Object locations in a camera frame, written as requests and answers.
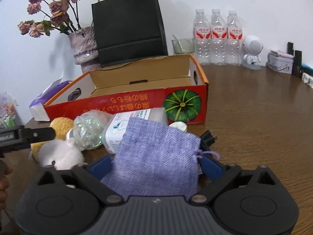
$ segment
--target red cardboard box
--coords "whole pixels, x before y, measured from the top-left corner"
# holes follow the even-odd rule
[[[68,101],[73,92],[79,95]],[[165,107],[170,122],[205,122],[208,80],[191,55],[148,58],[87,72],[51,98],[50,120],[89,110],[119,113]]]

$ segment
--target human hand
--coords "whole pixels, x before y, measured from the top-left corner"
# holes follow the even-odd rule
[[[13,172],[13,169],[11,167],[7,167],[7,170],[5,171],[5,175],[9,175]],[[8,178],[2,178],[0,180],[0,210],[5,209],[7,207],[7,204],[5,203],[7,200],[7,191],[6,189],[10,186],[9,179]]]

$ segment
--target pumpkin illustration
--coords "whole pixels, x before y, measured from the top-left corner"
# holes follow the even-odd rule
[[[181,89],[169,94],[162,107],[166,110],[168,120],[186,123],[194,120],[200,113],[201,98],[195,92]]]

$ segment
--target bottle label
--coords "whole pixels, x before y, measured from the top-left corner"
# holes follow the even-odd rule
[[[242,30],[229,27],[228,28],[228,37],[232,40],[242,40]]]
[[[118,145],[126,132],[129,118],[134,117],[148,120],[150,111],[151,109],[147,109],[116,114],[105,133],[105,139],[103,139],[109,146],[108,150],[111,153],[116,153],[118,151]]]
[[[212,38],[227,39],[227,29],[223,26],[212,28]]]
[[[196,39],[210,39],[211,29],[208,27],[195,27]]]

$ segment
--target vase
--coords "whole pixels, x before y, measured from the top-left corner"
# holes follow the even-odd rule
[[[97,43],[94,38],[94,27],[88,26],[70,33],[69,42],[74,51],[75,64],[81,66],[83,73],[99,69]]]

